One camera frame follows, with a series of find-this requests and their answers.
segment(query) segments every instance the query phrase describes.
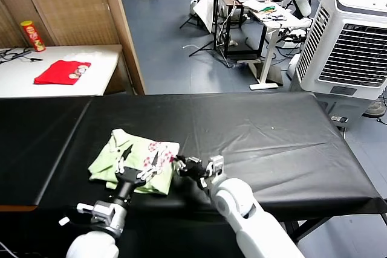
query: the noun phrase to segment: air cooler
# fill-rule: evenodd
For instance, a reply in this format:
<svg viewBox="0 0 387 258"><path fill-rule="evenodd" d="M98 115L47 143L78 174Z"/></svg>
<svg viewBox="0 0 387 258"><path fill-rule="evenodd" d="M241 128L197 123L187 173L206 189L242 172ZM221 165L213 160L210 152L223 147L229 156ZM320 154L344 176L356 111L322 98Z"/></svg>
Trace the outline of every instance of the air cooler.
<svg viewBox="0 0 387 258"><path fill-rule="evenodd" d="M291 91L313 92L349 127L387 85L387 0L321 0Z"/></svg>

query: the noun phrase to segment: blue floor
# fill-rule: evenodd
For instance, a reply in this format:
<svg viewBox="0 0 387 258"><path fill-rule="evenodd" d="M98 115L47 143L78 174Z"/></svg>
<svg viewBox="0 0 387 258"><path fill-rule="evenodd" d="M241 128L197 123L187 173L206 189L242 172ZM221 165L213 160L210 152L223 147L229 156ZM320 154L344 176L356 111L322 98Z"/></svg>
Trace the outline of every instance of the blue floor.
<svg viewBox="0 0 387 258"><path fill-rule="evenodd" d="M188 18L190 0L123 3L148 94L251 92L249 85L256 82L247 68L228 69L212 51L188 57L195 48L182 48L200 47L212 38L190 24L179 30ZM241 30L232 29L232 39L241 48L248 37L249 45L256 48L261 30L261 25L249 22ZM287 69L288 59L276 55L273 63ZM284 86L277 91L286 91L290 83L282 73ZM346 140L376 189L387 198L387 126L362 117L347 131ZM344 216L332 218L302 239L299 248L306 258L385 258L386 241L387 227L380 216Z"/></svg>

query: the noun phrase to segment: white table leg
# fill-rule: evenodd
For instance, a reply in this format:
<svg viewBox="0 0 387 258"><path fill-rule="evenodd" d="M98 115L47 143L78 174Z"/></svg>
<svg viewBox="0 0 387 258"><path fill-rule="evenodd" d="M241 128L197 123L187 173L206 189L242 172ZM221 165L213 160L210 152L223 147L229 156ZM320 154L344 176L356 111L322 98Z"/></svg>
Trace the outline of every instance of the white table leg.
<svg viewBox="0 0 387 258"><path fill-rule="evenodd" d="M275 46L277 44L279 28L272 32L272 37L268 43L265 61L262 67L261 76L258 80L258 84L250 85L250 90L262 90L262 89L276 89L278 85L276 83L266 83L266 78L270 65L272 64L272 58L274 55Z"/></svg>

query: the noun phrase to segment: vent grille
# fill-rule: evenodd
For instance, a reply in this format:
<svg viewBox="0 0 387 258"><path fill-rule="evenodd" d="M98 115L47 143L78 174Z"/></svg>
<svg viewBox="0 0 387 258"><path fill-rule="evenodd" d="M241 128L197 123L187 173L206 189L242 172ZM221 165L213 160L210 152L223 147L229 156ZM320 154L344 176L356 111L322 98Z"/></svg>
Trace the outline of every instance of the vent grille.
<svg viewBox="0 0 387 258"><path fill-rule="evenodd" d="M379 87L387 78L387 29L344 25L319 80Z"/></svg>
<svg viewBox="0 0 387 258"><path fill-rule="evenodd" d="M304 50L300 57L300 61L297 66L297 72L301 80L304 78L309 64L312 60L313 54L320 42L322 33L328 24L329 13L321 7L317 17L314 19L313 26L309 32L309 38L305 44Z"/></svg>

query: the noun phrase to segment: light green shirt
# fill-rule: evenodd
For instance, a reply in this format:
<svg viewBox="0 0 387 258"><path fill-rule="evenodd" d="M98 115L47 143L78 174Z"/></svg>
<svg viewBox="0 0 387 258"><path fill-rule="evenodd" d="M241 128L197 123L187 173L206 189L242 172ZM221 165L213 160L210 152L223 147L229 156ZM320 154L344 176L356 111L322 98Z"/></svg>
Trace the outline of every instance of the light green shirt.
<svg viewBox="0 0 387 258"><path fill-rule="evenodd" d="M171 142L156 142L146 138L127 134L122 129L114 129L111 138L103 147L98 157L89 166L90 180L101 179L106 181L106 187L115 189L117 178L115 170L122 153L132 145L131 153L123 162L124 166L144 170L153 162L158 153L157 164L161 167L161 173L155 175L143 187L135 190L136 193L161 193L167 195L171 185L174 166L172 157L178 154L180 145Z"/></svg>

